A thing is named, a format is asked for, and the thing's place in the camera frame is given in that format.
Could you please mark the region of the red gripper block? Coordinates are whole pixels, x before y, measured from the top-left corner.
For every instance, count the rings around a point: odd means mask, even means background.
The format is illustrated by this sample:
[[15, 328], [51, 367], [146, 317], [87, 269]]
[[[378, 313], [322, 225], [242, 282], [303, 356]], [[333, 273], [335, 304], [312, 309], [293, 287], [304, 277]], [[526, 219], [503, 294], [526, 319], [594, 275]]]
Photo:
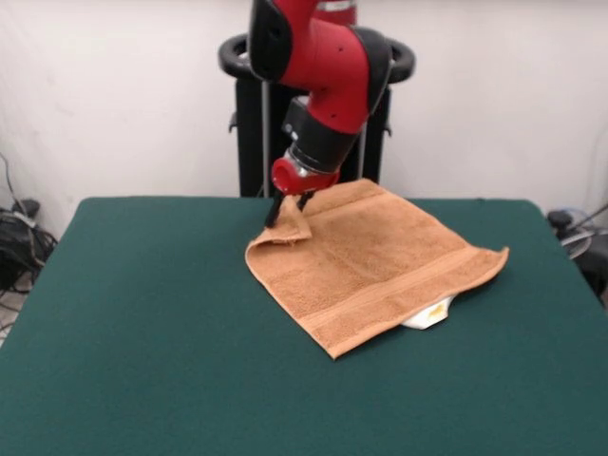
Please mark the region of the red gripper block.
[[289, 158], [276, 160], [272, 167], [272, 184], [281, 193], [275, 193], [264, 226], [273, 228], [276, 225], [285, 195], [302, 195], [296, 206], [300, 211], [303, 211], [309, 200], [314, 197], [314, 192], [335, 185], [338, 179], [339, 172], [332, 174], [316, 173]]

